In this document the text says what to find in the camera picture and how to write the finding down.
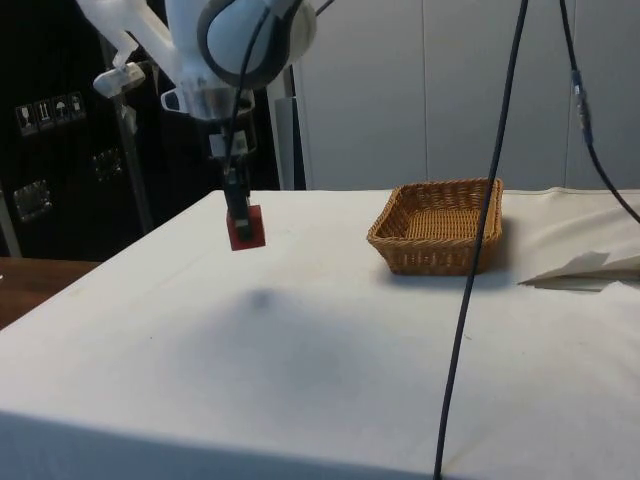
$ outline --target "black cable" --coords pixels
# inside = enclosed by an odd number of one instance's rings
[[[576,97],[578,98],[578,114],[580,116],[582,133],[584,135],[585,143],[587,144],[587,150],[589,151],[589,156],[591,157],[591,163],[593,163],[593,167],[596,169],[596,172],[598,172],[598,175],[600,175],[602,182],[606,185],[606,187],[609,189],[618,203],[620,203],[622,208],[624,208],[636,222],[640,223],[640,215],[638,215],[638,213],[633,208],[631,208],[631,206],[625,201],[625,199],[622,198],[615,185],[613,185],[613,182],[600,163],[600,159],[598,158],[596,149],[593,146],[591,113],[589,104],[587,102],[587,94],[582,85],[582,75],[580,74],[580,69],[578,68],[578,63],[576,61],[576,53],[573,45],[573,38],[571,37],[571,27],[569,26],[569,16],[567,15],[567,4],[565,0],[560,0],[560,11],[562,12],[562,26],[564,28],[564,37],[567,41],[567,50],[569,52],[569,61],[571,63],[573,89]]]
[[[587,149],[589,150],[589,155],[591,156],[591,162],[593,163],[594,168],[598,172],[598,175],[600,175],[602,182],[607,186],[607,188],[609,189],[611,194],[616,198],[616,200],[618,200],[618,203],[620,203],[622,208],[624,208],[627,211],[627,213],[629,213],[629,215],[631,215],[631,217],[636,222],[640,223],[640,215],[638,215],[638,213],[631,207],[631,205],[629,205],[624,200],[624,198],[622,198],[622,195],[620,195],[616,187],[613,185],[613,183],[611,182],[611,179],[609,179],[609,176],[604,171],[604,168],[602,167],[602,164],[598,159],[598,154],[596,153],[596,150],[593,148],[593,145],[587,145]]]
[[[571,70],[578,70],[578,62],[576,62],[576,52],[573,48],[573,38],[571,38],[571,28],[569,27],[569,15],[567,14],[567,3],[560,0],[560,12],[562,12],[562,25],[564,26],[564,38],[567,41],[567,50],[569,50],[569,62]]]
[[[320,15],[322,15],[322,13],[331,5],[333,5],[335,1],[336,0],[327,0],[326,2],[324,2],[324,4],[320,8],[318,8],[318,10],[316,10],[316,17],[319,17]]]
[[[509,104],[511,102],[511,89],[513,87],[513,77],[516,70],[516,61],[518,59],[518,50],[520,48],[520,39],[524,29],[524,20],[527,16],[527,8],[529,0],[521,0],[520,13],[518,14],[518,22],[516,24],[515,36],[511,47],[511,57],[509,58],[509,66],[507,68],[507,80],[504,88],[504,96],[502,99],[502,112],[500,113],[500,123],[498,124],[498,134],[496,137],[495,149],[493,151],[493,159],[491,161],[491,169],[489,170],[489,178],[487,189],[484,194],[480,220],[478,222],[478,233],[476,235],[475,245],[473,247],[473,263],[471,264],[471,272],[467,277],[467,284],[462,297],[462,305],[460,307],[460,315],[458,317],[458,326],[456,336],[453,342],[453,351],[451,352],[451,364],[449,365],[449,376],[447,378],[447,386],[444,394],[442,405],[442,415],[440,418],[440,430],[438,432],[438,447],[436,451],[436,463],[433,469],[435,480],[442,478],[442,457],[444,454],[444,441],[447,434],[447,420],[449,419],[449,408],[451,407],[451,396],[453,394],[453,385],[456,379],[456,370],[458,368],[458,359],[460,356],[460,346],[462,344],[462,335],[464,333],[464,325],[469,310],[469,300],[471,299],[471,291],[473,283],[478,272],[478,263],[480,261],[480,252],[482,251],[482,240],[484,238],[484,230],[489,214],[489,204],[491,202],[491,192],[498,173],[498,164],[500,163],[500,154],[502,153],[502,142],[507,127],[507,118],[509,116]]]
[[[251,60],[251,54],[253,53],[253,47],[258,40],[258,35],[260,34],[260,30],[264,23],[267,21],[269,17],[269,9],[267,7],[264,8],[262,15],[260,16],[260,20],[256,24],[256,28],[253,30],[251,35],[251,39],[249,40],[249,45],[247,46],[247,51],[244,54],[244,58],[242,59],[242,66],[240,68],[240,77],[238,79],[238,90],[236,91],[236,96],[233,101],[233,111],[231,113],[231,120],[229,121],[229,132],[227,134],[227,149],[225,152],[225,169],[229,166],[231,162],[231,152],[233,150],[233,141],[235,140],[235,128],[236,122],[238,119],[238,113],[240,110],[240,103],[242,100],[242,90],[244,88],[244,77],[247,74],[247,69],[249,68],[249,61]]]

